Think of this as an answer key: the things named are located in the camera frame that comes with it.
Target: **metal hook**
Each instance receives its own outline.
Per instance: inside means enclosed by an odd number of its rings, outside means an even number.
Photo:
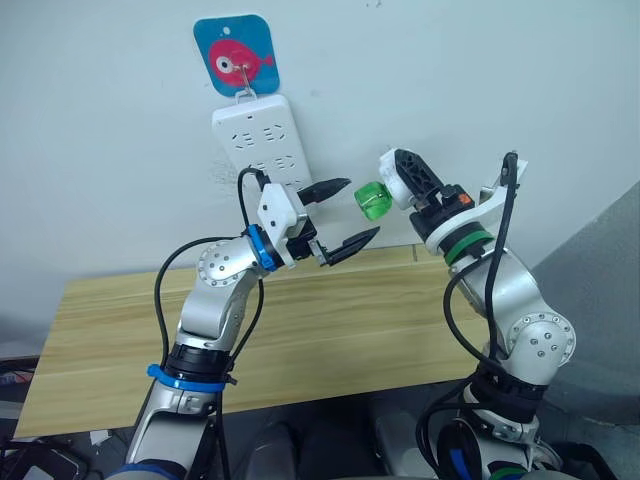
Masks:
[[[249,83],[249,78],[247,77],[247,65],[234,65],[234,70],[240,70],[242,74],[242,81],[244,82],[244,91],[236,93],[236,102],[240,103],[240,97],[244,97],[245,95],[253,97],[254,100],[257,100],[256,92],[251,88],[251,84]]]

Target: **red fish cartoon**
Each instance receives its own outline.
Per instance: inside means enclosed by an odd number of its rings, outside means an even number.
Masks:
[[[261,59],[244,43],[225,38],[218,40],[209,49],[209,64],[216,76],[227,85],[244,87],[244,79],[239,68],[245,65],[249,83],[253,81],[262,64],[273,66],[273,57],[267,55]]]

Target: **power strip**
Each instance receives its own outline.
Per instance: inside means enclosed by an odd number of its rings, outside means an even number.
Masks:
[[[238,171],[263,170],[272,182],[300,190],[311,185],[289,102],[269,95],[213,112],[213,133]]]

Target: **sticker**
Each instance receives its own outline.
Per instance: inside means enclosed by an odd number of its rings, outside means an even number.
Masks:
[[[193,35],[213,87],[221,95],[233,97],[244,90],[242,66],[254,92],[273,93],[280,86],[271,33],[262,17],[198,20]]]

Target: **wooden table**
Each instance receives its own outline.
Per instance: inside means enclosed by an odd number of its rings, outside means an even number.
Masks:
[[[134,423],[150,384],[146,367],[161,353],[154,278],[121,275],[67,286],[16,436]],[[165,278],[171,336],[194,279],[193,269]],[[421,246],[367,250],[331,268],[310,259],[269,276],[262,318],[234,371],[239,384],[225,391],[225,411],[467,375],[475,360],[455,342],[442,315],[447,280],[442,259]],[[460,327],[479,346],[485,323],[456,297]],[[255,295],[247,312],[254,305]]]

